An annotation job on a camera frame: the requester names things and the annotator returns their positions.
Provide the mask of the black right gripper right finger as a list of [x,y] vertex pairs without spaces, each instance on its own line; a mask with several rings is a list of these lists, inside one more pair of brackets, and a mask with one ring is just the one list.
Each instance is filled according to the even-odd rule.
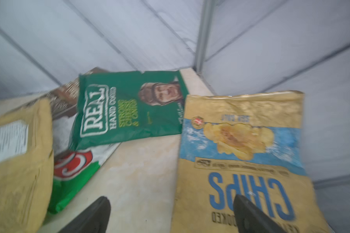
[[233,211],[239,233],[285,233],[282,227],[245,196],[235,196]]

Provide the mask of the tan kraft chips bag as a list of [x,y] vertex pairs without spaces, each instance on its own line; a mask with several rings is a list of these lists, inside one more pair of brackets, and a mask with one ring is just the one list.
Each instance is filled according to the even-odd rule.
[[0,233],[35,233],[53,186],[50,102],[39,99],[0,116]]

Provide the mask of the brown chips bag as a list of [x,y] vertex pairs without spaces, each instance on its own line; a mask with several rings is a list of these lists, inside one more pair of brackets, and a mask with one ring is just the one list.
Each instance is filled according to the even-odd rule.
[[40,99],[47,98],[50,104],[53,123],[65,124],[71,127],[76,117],[76,105],[79,96],[79,79],[66,83],[56,89],[53,89],[40,97],[29,101],[20,107],[14,109],[30,108]]

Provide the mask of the kettle cooked chips bag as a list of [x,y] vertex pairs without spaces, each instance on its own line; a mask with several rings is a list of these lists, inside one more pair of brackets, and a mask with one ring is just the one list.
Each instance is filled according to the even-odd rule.
[[187,96],[171,232],[238,232],[237,195],[288,233],[330,231],[299,156],[303,99]]

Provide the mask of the green Real chips bag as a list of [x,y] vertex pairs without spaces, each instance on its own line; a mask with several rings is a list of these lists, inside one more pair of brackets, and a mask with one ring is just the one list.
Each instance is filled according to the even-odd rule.
[[178,135],[188,93],[180,71],[80,75],[69,148]]

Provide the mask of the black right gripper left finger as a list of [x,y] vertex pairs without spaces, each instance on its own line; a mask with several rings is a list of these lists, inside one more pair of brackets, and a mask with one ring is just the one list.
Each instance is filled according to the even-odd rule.
[[59,233],[105,233],[110,213],[109,199],[101,196],[62,228]]

